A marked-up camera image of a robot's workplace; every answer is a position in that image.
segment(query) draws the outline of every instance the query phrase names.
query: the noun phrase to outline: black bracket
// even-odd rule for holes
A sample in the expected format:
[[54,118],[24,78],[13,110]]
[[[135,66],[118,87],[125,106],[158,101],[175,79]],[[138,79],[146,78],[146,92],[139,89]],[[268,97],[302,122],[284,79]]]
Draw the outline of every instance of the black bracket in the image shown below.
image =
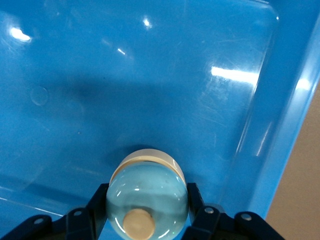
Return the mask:
[[[59,220],[35,215],[1,240],[97,240],[107,221],[106,195],[101,184],[86,207],[73,209]],[[192,222],[182,240],[284,240],[253,212],[239,212],[234,219],[205,205],[196,183],[188,183],[189,216]]]

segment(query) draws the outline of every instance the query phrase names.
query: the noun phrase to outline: blue tray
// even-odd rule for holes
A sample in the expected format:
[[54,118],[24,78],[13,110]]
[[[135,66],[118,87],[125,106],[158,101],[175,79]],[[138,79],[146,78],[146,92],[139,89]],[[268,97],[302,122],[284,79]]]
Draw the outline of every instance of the blue tray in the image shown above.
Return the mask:
[[1,1],[0,236],[85,205],[143,148],[173,156],[205,202],[266,217],[320,77],[319,11]]

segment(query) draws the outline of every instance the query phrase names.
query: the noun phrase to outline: metal bolt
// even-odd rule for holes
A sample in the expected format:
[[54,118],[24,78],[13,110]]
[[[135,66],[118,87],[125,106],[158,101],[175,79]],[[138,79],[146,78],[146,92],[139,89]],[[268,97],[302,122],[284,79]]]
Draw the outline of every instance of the metal bolt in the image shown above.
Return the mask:
[[36,219],[33,223],[34,223],[34,224],[40,224],[40,223],[42,223],[43,221],[44,221],[43,218],[38,218],[38,219]]
[[241,217],[242,217],[242,219],[244,219],[246,221],[251,221],[252,220],[252,217],[247,213],[241,214]]
[[211,207],[206,207],[204,209],[204,211],[207,213],[207,214],[213,214],[215,211],[211,208]]
[[82,211],[75,211],[73,213],[73,216],[80,216],[82,214]]

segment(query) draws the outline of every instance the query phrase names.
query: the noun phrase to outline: blue plastic tray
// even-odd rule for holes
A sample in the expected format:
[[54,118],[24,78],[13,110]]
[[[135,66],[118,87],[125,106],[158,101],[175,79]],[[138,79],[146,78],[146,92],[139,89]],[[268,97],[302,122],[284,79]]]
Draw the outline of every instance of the blue plastic tray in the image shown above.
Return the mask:
[[318,0],[1,1],[0,236],[85,205],[142,148],[173,156],[229,215],[265,217],[320,77],[319,11]]

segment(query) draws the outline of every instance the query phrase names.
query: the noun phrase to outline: beige ring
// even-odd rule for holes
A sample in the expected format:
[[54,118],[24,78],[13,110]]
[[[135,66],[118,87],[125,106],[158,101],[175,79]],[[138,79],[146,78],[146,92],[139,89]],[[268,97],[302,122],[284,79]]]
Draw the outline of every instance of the beige ring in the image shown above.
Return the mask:
[[145,162],[145,161],[154,162],[154,163],[158,163],[158,164],[166,166],[167,168],[174,171],[182,179],[184,184],[186,184],[185,176],[184,176],[180,166],[178,165],[178,163],[170,155],[166,154],[163,151],[156,150],[156,149],[142,149],[142,150],[138,150],[138,151],[135,151],[135,152],[129,154],[119,164],[117,169],[112,174],[112,177],[110,179],[110,183],[115,178],[115,176],[125,167],[127,167],[131,164],[134,164],[134,163]]

